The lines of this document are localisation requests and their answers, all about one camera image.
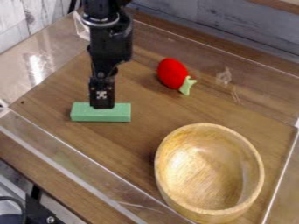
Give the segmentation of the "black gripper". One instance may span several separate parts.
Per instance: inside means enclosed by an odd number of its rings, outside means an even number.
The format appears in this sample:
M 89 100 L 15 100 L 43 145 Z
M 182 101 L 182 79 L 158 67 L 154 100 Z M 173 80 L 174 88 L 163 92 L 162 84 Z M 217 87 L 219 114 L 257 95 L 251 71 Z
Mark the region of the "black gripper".
M 89 81 L 90 106 L 94 109 L 113 109 L 115 79 L 107 77 L 113 76 L 119 64 L 131 60 L 134 21 L 131 17 L 111 20 L 86 17 L 86 25 L 90 28 L 89 54 L 93 70 Z

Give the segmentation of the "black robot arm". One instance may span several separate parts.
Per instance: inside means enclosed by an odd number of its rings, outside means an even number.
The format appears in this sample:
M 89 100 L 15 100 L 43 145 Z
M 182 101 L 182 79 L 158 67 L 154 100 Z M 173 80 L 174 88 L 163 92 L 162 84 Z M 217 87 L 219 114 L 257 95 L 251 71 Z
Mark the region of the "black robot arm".
M 90 106 L 115 107 L 118 65 L 133 58 L 134 20 L 125 7 L 131 0 L 83 0 L 81 20 L 90 29 Z

